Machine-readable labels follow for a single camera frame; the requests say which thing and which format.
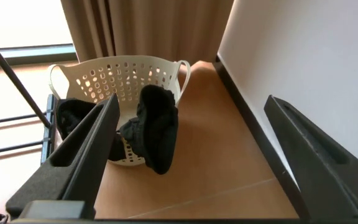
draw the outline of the wooden floor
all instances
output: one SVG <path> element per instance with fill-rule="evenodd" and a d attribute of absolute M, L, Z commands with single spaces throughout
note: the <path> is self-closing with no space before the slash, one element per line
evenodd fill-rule
<path fill-rule="evenodd" d="M 46 68 L 16 68 L 43 110 L 49 94 Z M 192 66 L 178 109 L 177 145 L 168 173 L 108 162 L 95 203 L 96 218 L 297 217 L 210 63 Z M 0 118 L 31 113 L 0 71 Z M 0 127 L 0 147 L 39 140 L 43 131 L 39 122 Z M 39 160 L 39 147 L 0 154 L 0 213 Z"/>

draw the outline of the curtain fold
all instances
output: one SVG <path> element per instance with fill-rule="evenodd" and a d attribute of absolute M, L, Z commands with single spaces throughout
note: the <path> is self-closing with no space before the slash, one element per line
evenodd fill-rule
<path fill-rule="evenodd" d="M 78 59 L 213 61 L 233 0 L 62 0 Z"/>

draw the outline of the basket handle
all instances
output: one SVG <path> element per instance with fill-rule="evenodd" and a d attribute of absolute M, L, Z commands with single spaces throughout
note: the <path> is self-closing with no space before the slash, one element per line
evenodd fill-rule
<path fill-rule="evenodd" d="M 56 66 L 58 66 L 60 69 L 62 69 L 62 68 L 61 68 L 62 65 L 51 65 L 51 66 L 48 67 L 48 74 L 49 74 L 48 84 L 49 84 L 49 88 L 50 88 L 50 90 L 52 91 L 53 95 L 54 95 L 58 100 L 60 100 L 61 98 L 60 98 L 59 94 L 57 93 L 57 91 L 55 90 L 55 87 L 53 87 L 53 83 L 52 83 L 52 71 L 53 71 L 53 69 L 54 69 Z"/>
<path fill-rule="evenodd" d="M 189 83 L 190 74 L 191 74 L 191 65 L 190 65 L 187 61 L 185 61 L 185 60 L 180 60 L 180 61 L 178 61 L 178 63 L 179 63 L 179 69 L 180 69 L 180 65 L 184 63 L 184 64 L 186 65 L 187 71 L 186 71 L 185 83 L 183 84 L 183 87 L 182 87 L 182 89 L 180 90 L 180 95 L 179 95 L 179 97 L 178 97 L 178 101 L 177 101 L 176 105 L 179 104 L 180 98 L 181 98 L 183 92 L 185 91 L 185 89 L 186 89 L 186 87 L 187 87 L 187 84 Z"/>

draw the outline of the floor seam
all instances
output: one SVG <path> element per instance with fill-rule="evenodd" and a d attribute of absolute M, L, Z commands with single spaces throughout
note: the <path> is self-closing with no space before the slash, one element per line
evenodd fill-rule
<path fill-rule="evenodd" d="M 262 184 L 266 184 L 266 183 L 269 183 L 273 180 L 276 180 L 277 178 L 276 177 L 273 177 L 271 179 L 267 179 L 267 180 L 263 180 L 263 181 L 260 181 L 260 182 L 256 182 L 256 183 L 253 183 L 253 184 L 248 184 L 248 185 L 245 185 L 245 186 L 242 186 L 242 187 L 236 187 L 234 189 L 229 189 L 229 190 L 223 190 L 221 192 L 218 192 L 216 194 L 212 194 L 212 195 L 208 195 L 208 196 L 205 196 L 205 197 L 200 197 L 200 198 L 196 198 L 194 200 L 189 200 L 189 201 L 186 201 L 186 202 L 181 202 L 181 203 L 178 203 L 178 204 L 174 204 L 174 205 L 170 205 L 170 206 L 167 206 L 167 207 L 163 207 L 163 208 L 158 208 L 156 210 L 152 210 L 152 211 L 149 211 L 149 212 L 145 212 L 145 213 L 141 213 L 141 214 L 138 214 L 138 215 L 133 215 L 133 216 L 130 216 L 130 217 L 127 217 L 127 218 L 137 218 L 137 217 L 141 217 L 143 215 L 150 215 L 150 214 L 153 214 L 153 213 L 158 213 L 158 212 L 162 212 L 164 210 L 168 210 L 168 209 L 171 209 L 171 208 L 178 208 L 178 207 L 182 207 L 184 205 L 189 205 L 189 204 L 192 204 L 192 203 L 195 203 L 195 202 L 200 202 L 202 200 L 206 200 L 206 199 L 210 199 L 210 198 L 215 198 L 215 197 L 218 197 L 218 196 L 222 196 L 222 195 L 226 195 L 226 194 L 229 194 L 229 193 L 233 193 L 233 192 L 236 192 L 238 190 L 244 190 L 244 189 L 249 189 L 251 187 L 255 187 L 255 186 L 258 186 L 258 185 L 262 185 Z"/>

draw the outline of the black cloth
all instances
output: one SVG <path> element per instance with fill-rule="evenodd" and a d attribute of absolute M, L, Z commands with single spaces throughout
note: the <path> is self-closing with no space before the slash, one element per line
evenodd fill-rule
<path fill-rule="evenodd" d="M 178 109 L 172 92 L 155 85 L 143 87 L 136 115 L 119 131 L 148 167 L 164 174 L 172 163 L 178 131 Z"/>
<path fill-rule="evenodd" d="M 57 105 L 57 129 L 64 140 L 96 104 L 74 98 L 60 100 Z M 178 130 L 178 109 L 173 93 L 162 87 L 147 85 L 140 92 L 137 117 L 120 127 L 114 138 L 109 159 L 126 159 L 121 136 L 132 151 L 144 157 L 146 165 L 158 174 L 166 173 L 172 163 Z"/>

